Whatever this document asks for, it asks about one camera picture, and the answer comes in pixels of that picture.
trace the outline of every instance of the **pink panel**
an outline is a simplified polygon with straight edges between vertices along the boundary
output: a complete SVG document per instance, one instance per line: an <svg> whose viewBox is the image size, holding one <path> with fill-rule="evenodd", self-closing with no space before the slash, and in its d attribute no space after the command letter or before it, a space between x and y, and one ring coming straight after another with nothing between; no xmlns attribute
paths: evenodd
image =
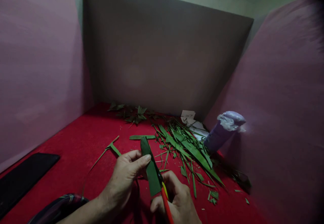
<svg viewBox="0 0 324 224"><path fill-rule="evenodd" d="M324 184L324 45L314 0L267 16L204 123L237 111L246 132L221 151L250 176L275 223L317 218Z"/></svg>
<svg viewBox="0 0 324 224"><path fill-rule="evenodd" d="M93 105L75 0L0 0L0 172Z"/></svg>

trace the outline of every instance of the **hand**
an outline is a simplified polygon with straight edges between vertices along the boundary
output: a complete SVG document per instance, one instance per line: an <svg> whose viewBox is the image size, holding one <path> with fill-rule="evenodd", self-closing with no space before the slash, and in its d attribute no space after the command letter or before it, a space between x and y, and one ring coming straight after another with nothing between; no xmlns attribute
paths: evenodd
<svg viewBox="0 0 324 224"><path fill-rule="evenodd" d="M168 194L173 194L172 203L168 202L174 224L201 223L187 185L182 184L172 171L162 175ZM154 198L151 204L151 212L159 210L165 215L162 196Z"/></svg>
<svg viewBox="0 0 324 224"><path fill-rule="evenodd" d="M150 160L150 155L142 157L139 150L118 157L112 177L98 196L109 212L114 210L114 214L117 215L125 207L135 178Z"/></svg>

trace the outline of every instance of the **left hand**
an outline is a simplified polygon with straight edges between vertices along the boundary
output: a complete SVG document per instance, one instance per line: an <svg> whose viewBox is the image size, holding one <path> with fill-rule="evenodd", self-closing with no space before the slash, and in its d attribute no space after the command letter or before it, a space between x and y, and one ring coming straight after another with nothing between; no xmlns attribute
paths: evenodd
<svg viewBox="0 0 324 224"><path fill-rule="evenodd" d="M125 207L135 178L150 160L150 155L142 156L139 150L118 157L112 177L98 196L107 210L114 210L118 214Z"/></svg>

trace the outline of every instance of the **red table surface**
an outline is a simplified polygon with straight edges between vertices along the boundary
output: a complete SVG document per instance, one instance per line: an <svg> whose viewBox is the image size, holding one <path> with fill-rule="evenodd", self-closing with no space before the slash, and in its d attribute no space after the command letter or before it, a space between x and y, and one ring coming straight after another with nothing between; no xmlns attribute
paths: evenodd
<svg viewBox="0 0 324 224"><path fill-rule="evenodd" d="M27 223L30 218L56 198L67 193L81 194L88 171L105 147L118 135L119 139L114 145L123 154L132 149L140 150L140 141L129 140L129 136L155 134L155 129L149 121L129 128L129 123L117 117L116 112L107 112L108 108L109 104L104 103L93 107L0 175L3 177L23 160L37 152L61 156L60 160L1 220L1 224ZM159 144L155 140L149 140L149 143L153 155L161 153ZM115 163L115 154L108 150L87 177L84 191L86 198L91 200L100 194L113 173ZM178 158L173 159L170 155L166 169L171 169L183 184L188 184L186 177L180 173L181 164ZM207 181L209 179L207 175L201 169L198 169L198 172L199 170ZM234 190L240 190L240 187L221 171L216 171L228 189L227 192L219 187L219 200L216 206L207 200L208 187L198 181L196 181L197 199L195 199L192 180L190 181L191 195L202 223L266 223L249 195L244 192L235 192ZM155 223L161 217L150 213L151 197L148 182L139 180L139 185L142 222ZM125 211L118 216L118 222L130 223L134 216L134 203L137 201L134 196L131 197Z"/></svg>

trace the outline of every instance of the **white paper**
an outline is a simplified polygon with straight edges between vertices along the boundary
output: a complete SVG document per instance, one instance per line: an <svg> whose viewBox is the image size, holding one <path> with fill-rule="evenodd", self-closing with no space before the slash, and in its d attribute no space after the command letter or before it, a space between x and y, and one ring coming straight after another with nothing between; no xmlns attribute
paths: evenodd
<svg viewBox="0 0 324 224"><path fill-rule="evenodd" d="M204 129L204 126L201 122L199 121L196 121L196 120L188 120L188 124L187 124L189 127L189 129L192 131L193 135L197 138L197 140L201 140L202 137L207 137L208 136L208 132Z"/></svg>
<svg viewBox="0 0 324 224"><path fill-rule="evenodd" d="M189 127L189 129L192 131L193 135L198 140L201 140L202 136L200 136L200 135L207 137L208 132L204 129L204 126L202 123L194 120L195 114L196 114L195 111L182 110L181 120L183 123L185 123L188 126L190 126L190 125L194 126L194 127Z"/></svg>
<svg viewBox="0 0 324 224"><path fill-rule="evenodd" d="M182 110L181 120L183 123L186 123L188 119L194 119L196 112L189 110Z"/></svg>

